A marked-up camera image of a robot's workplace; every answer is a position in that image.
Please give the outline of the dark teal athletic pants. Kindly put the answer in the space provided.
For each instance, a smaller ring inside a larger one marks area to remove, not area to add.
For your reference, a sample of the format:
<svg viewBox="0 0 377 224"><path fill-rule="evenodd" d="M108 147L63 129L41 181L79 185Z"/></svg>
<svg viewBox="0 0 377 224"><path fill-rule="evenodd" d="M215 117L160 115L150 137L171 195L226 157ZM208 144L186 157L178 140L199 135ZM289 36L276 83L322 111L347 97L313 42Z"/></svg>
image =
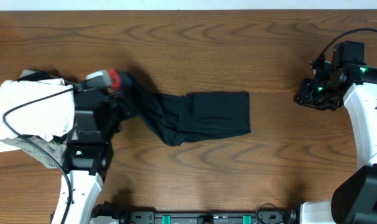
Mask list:
<svg viewBox="0 0 377 224"><path fill-rule="evenodd" d="M123 93L147 127L168 146L231 138L251 132L247 91L156 93L127 72L109 70L111 87Z"/></svg>

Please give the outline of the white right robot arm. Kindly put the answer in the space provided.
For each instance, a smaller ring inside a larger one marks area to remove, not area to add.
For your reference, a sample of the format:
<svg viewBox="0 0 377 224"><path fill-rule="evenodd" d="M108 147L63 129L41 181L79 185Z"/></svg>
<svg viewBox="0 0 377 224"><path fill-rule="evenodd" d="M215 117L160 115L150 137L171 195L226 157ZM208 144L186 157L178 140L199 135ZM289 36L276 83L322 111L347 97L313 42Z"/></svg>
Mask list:
<svg viewBox="0 0 377 224"><path fill-rule="evenodd" d="M330 200L305 202L299 223L377 223L377 68L363 62L316 61L294 102L325 111L344 106L356 145L357 170Z"/></svg>

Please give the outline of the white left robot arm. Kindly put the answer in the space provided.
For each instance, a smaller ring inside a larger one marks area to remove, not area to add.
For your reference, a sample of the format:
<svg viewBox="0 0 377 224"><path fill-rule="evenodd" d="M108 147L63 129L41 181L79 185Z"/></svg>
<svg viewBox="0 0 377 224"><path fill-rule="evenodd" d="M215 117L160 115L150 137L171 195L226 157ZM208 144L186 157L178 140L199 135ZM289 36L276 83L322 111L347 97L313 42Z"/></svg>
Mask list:
<svg viewBox="0 0 377 224"><path fill-rule="evenodd" d="M89 223L113 159L111 140L136 115L122 91L91 88L74 96L74 127L62 155L60 196L52 223Z"/></svg>

